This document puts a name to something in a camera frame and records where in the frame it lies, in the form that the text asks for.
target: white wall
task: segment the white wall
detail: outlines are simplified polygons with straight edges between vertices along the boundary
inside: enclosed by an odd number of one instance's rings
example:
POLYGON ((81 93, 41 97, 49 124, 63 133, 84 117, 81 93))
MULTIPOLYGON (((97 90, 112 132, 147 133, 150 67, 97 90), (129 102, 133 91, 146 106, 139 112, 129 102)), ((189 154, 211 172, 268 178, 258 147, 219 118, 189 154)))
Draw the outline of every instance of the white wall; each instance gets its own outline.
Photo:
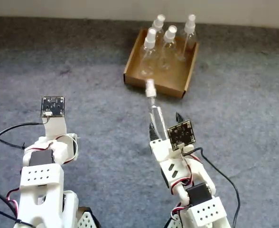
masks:
POLYGON ((279 28, 279 0, 0 0, 0 16, 185 21, 279 28))

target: cardboard box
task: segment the cardboard box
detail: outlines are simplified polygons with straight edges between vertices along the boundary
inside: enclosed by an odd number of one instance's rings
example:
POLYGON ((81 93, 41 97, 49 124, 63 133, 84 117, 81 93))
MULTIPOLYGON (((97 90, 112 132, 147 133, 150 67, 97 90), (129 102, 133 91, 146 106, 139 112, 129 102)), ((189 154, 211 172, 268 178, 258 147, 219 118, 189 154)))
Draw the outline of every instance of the cardboard box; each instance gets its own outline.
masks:
MULTIPOLYGON (((124 83, 137 87, 145 88, 146 79, 139 75, 140 66, 140 48, 144 43, 147 30, 141 30, 135 41, 129 60, 124 71, 124 83)), ((184 40, 176 37, 177 46, 183 45, 184 40)), ((167 94, 169 96, 182 98, 190 83, 195 58, 198 51, 198 43, 192 50, 187 50, 188 58, 185 62, 174 59, 169 70, 161 70, 156 67, 154 79, 157 92, 167 94)))

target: white spray nozzle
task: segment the white spray nozzle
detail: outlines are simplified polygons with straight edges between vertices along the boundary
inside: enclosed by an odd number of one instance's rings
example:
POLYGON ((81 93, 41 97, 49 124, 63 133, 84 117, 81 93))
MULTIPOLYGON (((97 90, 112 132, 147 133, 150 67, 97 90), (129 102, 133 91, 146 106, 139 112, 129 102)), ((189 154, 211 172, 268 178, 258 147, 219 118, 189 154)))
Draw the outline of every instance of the white spray nozzle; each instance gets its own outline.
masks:
POLYGON ((194 31, 195 31, 195 15, 190 14, 188 16, 188 21, 185 24, 185 32, 187 34, 191 34, 194 33, 194 31))
POLYGON ((164 34, 164 41, 166 43, 173 42, 174 38, 176 37, 177 28, 174 25, 169 26, 168 30, 164 34))
POLYGON ((147 33, 147 36, 146 36, 145 42, 144 42, 144 46, 146 48, 148 48, 148 49, 154 48, 156 33, 157 33, 157 31, 155 30, 155 28, 148 29, 148 33, 147 33))
POLYGON ((153 79, 147 79, 147 81, 146 81, 146 96, 147 97, 156 97, 157 96, 157 91, 155 89, 153 79))
POLYGON ((163 14, 159 14, 158 17, 153 21, 152 27, 155 28, 156 31, 160 31, 163 28, 165 16, 163 14))

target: gray carpet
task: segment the gray carpet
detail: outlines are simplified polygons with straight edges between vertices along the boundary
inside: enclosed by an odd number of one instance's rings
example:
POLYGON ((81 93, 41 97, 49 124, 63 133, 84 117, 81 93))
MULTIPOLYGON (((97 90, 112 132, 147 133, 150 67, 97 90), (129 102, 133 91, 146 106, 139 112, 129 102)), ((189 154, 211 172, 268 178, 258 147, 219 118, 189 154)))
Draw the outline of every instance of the gray carpet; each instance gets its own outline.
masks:
MULTIPOLYGON (((65 189, 104 228, 162 228, 177 203, 148 147, 147 100, 122 80, 142 26, 149 23, 0 18, 0 131, 40 121, 42 95, 65 95, 68 131, 81 137, 79 160, 64 166, 65 189)), ((188 93, 159 96, 167 125, 176 111, 192 119, 196 145, 239 188, 239 228, 279 228, 279 30, 198 25, 197 33, 188 93)), ((43 133, 29 126, 3 139, 30 144, 43 133)), ((0 143, 2 194, 19 186, 21 165, 22 151, 0 143)), ((205 168, 232 222, 235 192, 205 168)), ((13 223, 0 216, 2 227, 13 223)))

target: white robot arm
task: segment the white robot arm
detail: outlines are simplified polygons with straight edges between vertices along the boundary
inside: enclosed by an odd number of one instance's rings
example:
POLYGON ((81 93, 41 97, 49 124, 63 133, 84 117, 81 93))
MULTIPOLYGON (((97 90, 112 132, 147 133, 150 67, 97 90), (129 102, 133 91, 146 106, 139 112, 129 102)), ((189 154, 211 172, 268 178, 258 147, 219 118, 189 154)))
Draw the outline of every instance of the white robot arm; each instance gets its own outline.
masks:
MULTIPOLYGON (((78 208, 77 195, 64 191, 61 165, 78 156, 77 135, 67 134, 64 113, 64 97, 42 98, 46 136, 25 149, 18 219, 37 228, 99 228, 91 209, 78 208)), ((16 223, 14 228, 28 226, 16 223)))
POLYGON ((194 149, 191 122, 177 114, 179 124, 167 129, 160 107, 155 105, 156 90, 152 79, 147 80, 146 95, 151 102, 150 148, 171 194, 179 197, 165 227, 231 228, 222 202, 215 196, 213 181, 194 155, 201 148, 194 149))

